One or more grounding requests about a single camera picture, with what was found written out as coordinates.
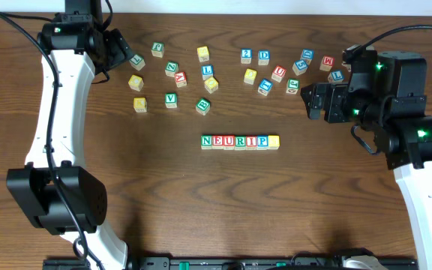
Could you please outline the blue P block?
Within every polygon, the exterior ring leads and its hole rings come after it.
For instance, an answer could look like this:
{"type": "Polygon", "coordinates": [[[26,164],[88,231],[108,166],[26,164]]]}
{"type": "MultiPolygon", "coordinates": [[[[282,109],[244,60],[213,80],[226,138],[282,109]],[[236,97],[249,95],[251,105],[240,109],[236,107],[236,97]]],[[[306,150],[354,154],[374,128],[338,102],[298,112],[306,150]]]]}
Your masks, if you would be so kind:
{"type": "Polygon", "coordinates": [[[256,149],[267,150],[269,148],[269,137],[267,135],[259,135],[256,137],[256,149]]]}

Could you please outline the red I block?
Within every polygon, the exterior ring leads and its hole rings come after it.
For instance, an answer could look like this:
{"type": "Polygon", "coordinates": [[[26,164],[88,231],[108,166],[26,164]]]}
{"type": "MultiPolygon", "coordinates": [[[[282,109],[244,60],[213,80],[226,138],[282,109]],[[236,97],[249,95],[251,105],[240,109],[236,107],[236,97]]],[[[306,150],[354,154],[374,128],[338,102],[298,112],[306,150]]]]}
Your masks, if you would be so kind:
{"type": "Polygon", "coordinates": [[[257,150],[257,136],[246,136],[245,146],[247,150],[257,150]]]}

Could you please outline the green R block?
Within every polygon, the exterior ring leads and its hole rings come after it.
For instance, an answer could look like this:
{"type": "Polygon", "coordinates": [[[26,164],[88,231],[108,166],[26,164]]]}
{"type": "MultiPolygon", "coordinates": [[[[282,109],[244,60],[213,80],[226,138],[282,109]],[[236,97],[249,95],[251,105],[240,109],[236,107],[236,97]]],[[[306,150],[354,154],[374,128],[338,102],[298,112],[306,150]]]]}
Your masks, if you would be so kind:
{"type": "Polygon", "coordinates": [[[246,149],[246,136],[235,136],[235,150],[244,151],[246,149]]]}

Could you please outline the green N block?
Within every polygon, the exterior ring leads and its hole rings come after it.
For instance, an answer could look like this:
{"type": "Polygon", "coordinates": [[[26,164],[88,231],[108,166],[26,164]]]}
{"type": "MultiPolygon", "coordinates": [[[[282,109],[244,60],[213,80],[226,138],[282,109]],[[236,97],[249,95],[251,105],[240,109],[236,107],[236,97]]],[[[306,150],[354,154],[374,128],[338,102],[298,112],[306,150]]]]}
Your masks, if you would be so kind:
{"type": "Polygon", "coordinates": [[[201,149],[205,149],[205,150],[212,149],[212,135],[202,135],[200,142],[201,142],[201,149]]]}

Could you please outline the red E block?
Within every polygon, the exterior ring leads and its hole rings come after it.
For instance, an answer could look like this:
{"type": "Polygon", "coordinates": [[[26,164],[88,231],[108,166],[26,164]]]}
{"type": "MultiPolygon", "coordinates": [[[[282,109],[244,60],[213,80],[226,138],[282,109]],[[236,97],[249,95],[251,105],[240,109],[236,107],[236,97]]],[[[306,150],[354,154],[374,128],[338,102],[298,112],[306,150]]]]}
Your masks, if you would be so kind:
{"type": "Polygon", "coordinates": [[[213,149],[223,149],[224,148],[224,136],[223,135],[213,135],[211,137],[211,147],[213,149]]]}

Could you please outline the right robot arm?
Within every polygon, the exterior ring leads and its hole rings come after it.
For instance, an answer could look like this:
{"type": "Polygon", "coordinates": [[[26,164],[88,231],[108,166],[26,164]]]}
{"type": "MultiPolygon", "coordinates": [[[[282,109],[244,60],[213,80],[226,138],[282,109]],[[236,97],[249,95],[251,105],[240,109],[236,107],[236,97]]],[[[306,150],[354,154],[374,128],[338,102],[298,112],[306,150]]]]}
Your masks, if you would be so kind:
{"type": "Polygon", "coordinates": [[[301,89],[309,119],[351,122],[371,132],[371,155],[383,153],[409,214],[418,267],[432,269],[432,116],[425,113],[426,60],[415,52],[366,50],[350,62],[348,82],[301,89]]]}

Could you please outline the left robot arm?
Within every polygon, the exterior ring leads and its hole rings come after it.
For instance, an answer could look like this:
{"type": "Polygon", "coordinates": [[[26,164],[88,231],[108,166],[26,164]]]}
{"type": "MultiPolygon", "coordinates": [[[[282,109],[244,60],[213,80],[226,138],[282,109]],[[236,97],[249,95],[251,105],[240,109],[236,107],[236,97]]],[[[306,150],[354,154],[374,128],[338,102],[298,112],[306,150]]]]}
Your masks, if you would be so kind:
{"type": "Polygon", "coordinates": [[[83,139],[93,79],[133,56],[121,33],[107,31],[99,11],[58,15],[37,36],[43,91],[37,128],[22,169],[7,188],[30,223],[73,245],[79,258],[44,268],[136,269],[128,245],[107,221],[107,190],[86,170],[83,139]]]}

